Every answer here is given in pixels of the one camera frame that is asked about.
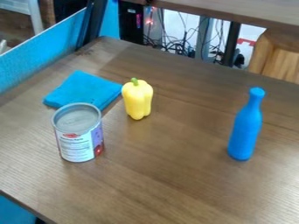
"blue panel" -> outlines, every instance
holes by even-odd
[[[17,206],[4,196],[0,196],[0,223],[34,224],[35,216]]]
[[[115,39],[120,38],[117,0],[108,0],[100,36],[108,36]]]
[[[74,51],[84,10],[0,56],[0,94]]]

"wooden floor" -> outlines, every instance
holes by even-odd
[[[9,47],[17,46],[33,36],[30,16],[0,10],[0,39],[6,39]]]

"can label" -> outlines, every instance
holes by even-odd
[[[55,130],[61,157],[70,162],[86,162],[103,151],[101,124],[88,132],[77,135]]]

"electronic equipment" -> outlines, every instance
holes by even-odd
[[[119,20],[121,39],[139,45],[150,39],[155,45],[162,45],[163,10],[120,1]]]

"red light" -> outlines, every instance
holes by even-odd
[[[145,24],[147,24],[147,25],[149,25],[149,24],[153,25],[154,22],[153,22],[152,20],[150,20],[150,19],[147,19],[147,20],[145,21]]]

